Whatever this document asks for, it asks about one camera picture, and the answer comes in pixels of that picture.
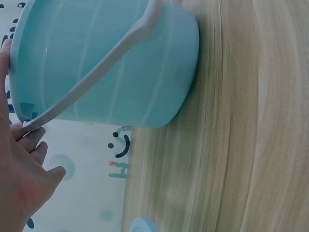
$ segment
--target bucket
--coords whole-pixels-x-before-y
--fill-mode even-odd
[[[162,127],[198,49],[196,17],[169,0],[28,0],[11,48],[13,107],[27,131],[55,117]]]

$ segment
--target bucket handle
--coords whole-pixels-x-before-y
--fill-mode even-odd
[[[149,0],[141,18],[131,27],[112,50],[62,99],[31,121],[24,121],[23,129],[35,131],[48,123],[90,90],[134,45],[148,38],[156,27],[163,0]]]

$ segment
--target hand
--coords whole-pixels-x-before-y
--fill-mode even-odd
[[[63,167],[42,167],[47,144],[43,128],[26,134],[22,124],[9,125],[5,77],[11,40],[0,51],[0,231],[21,232],[27,220],[53,195],[65,176]]]

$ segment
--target wooden surface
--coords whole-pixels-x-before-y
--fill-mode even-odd
[[[309,231],[308,0],[183,0],[201,51],[176,119],[137,129],[123,231]]]

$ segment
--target play mat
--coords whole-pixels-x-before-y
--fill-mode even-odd
[[[14,36],[25,2],[0,0],[1,44]],[[10,120],[18,122],[10,102]],[[45,126],[43,167],[67,175],[24,232],[120,232],[131,128],[53,120]]]

